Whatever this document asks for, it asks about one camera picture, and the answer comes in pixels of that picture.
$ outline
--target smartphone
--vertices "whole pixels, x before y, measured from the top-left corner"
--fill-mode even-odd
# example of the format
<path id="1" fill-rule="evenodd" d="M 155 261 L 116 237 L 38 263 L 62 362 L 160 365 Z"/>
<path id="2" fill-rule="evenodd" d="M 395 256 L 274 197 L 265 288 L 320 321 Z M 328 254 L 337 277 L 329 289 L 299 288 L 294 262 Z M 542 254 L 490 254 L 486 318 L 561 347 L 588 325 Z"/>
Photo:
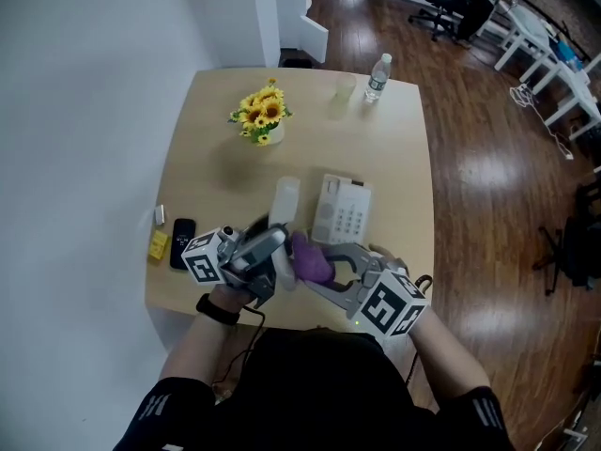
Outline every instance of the smartphone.
<path id="1" fill-rule="evenodd" d="M 181 253 L 186 249 L 188 242 L 194 238 L 194 232 L 196 232 L 196 222 L 192 219 L 176 219 L 173 222 L 173 239 L 169 257 L 169 265 L 173 269 L 188 270 L 181 258 Z"/>

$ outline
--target black chair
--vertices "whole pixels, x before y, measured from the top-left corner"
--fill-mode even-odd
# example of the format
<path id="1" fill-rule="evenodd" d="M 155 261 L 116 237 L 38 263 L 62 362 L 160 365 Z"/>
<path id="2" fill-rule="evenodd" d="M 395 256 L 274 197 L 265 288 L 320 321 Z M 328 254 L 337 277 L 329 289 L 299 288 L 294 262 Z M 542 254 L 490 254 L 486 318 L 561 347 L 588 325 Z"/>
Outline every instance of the black chair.
<path id="1" fill-rule="evenodd" d="M 560 271 L 572 280 L 572 286 L 591 290 L 595 279 L 601 277 L 601 216 L 594 215 L 592 203 L 601 199 L 599 182 L 579 187 L 576 192 L 577 216 L 569 217 L 563 231 L 557 229 L 554 241 L 544 227 L 539 227 L 551 254 L 536 262 L 535 271 L 555 263 L 553 284 L 545 290 L 548 296 L 555 292 Z"/>
<path id="2" fill-rule="evenodd" d="M 455 37 L 455 26 L 453 25 L 453 14 L 465 15 L 468 11 L 469 0 L 425 0 L 431 3 L 438 11 L 434 13 L 426 8 L 421 8 L 419 15 L 411 15 L 408 18 L 409 23 L 415 20 L 423 20 L 432 22 L 434 30 L 432 31 L 432 41 L 437 41 L 438 36 L 442 33 L 449 34 L 452 38 Z"/>

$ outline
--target flower pot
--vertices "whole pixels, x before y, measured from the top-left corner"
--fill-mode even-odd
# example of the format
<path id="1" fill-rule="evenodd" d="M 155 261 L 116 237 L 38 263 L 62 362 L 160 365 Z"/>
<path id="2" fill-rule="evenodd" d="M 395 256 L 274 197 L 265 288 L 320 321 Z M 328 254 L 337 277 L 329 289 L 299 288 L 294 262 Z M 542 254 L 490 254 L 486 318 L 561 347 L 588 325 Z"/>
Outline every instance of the flower pot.
<path id="1" fill-rule="evenodd" d="M 268 146 L 273 146 L 274 144 L 279 144 L 284 140 L 285 132 L 284 132 L 284 122 L 280 120 L 278 126 L 270 130 L 270 142 Z"/>

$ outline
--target water bottle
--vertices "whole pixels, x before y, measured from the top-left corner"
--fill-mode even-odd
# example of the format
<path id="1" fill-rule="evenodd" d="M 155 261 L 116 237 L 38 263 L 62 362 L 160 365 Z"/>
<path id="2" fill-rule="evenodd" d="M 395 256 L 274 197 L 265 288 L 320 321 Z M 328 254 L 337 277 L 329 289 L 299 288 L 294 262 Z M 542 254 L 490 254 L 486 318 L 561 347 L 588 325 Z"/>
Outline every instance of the water bottle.
<path id="1" fill-rule="evenodd" d="M 393 58 L 390 54 L 383 54 L 382 58 L 372 69 L 372 76 L 369 78 L 369 84 L 365 89 L 365 99 L 367 101 L 376 101 L 384 90 L 384 86 L 391 76 L 391 62 Z"/>

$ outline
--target wooden table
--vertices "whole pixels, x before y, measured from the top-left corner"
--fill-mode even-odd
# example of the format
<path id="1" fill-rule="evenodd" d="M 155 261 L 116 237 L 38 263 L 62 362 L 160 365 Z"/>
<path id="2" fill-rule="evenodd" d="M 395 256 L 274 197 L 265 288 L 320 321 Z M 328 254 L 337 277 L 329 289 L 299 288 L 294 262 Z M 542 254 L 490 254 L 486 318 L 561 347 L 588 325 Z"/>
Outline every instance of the wooden table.
<path id="1" fill-rule="evenodd" d="M 362 100 L 366 75 L 348 106 L 332 98 L 339 72 L 297 69 L 201 71 L 182 108 L 162 173 L 158 204 L 165 206 L 164 232 L 178 217 L 196 221 L 196 234 L 219 226 L 245 227 L 270 209 L 277 180 L 300 179 L 300 203 L 293 228 L 313 222 L 325 173 L 373 186 L 366 242 L 389 248 L 408 264 L 414 278 L 432 274 L 434 212 L 424 114 L 417 86 L 390 80 L 378 102 Z M 239 101 L 277 78 L 294 116 L 285 121 L 285 139 L 257 148 L 228 124 Z M 146 305 L 195 314 L 209 288 L 169 267 L 148 262 Z M 292 292 L 276 289 L 262 308 L 266 326 L 353 330 L 345 313 L 300 283 Z M 258 319 L 242 312 L 241 323 Z"/>

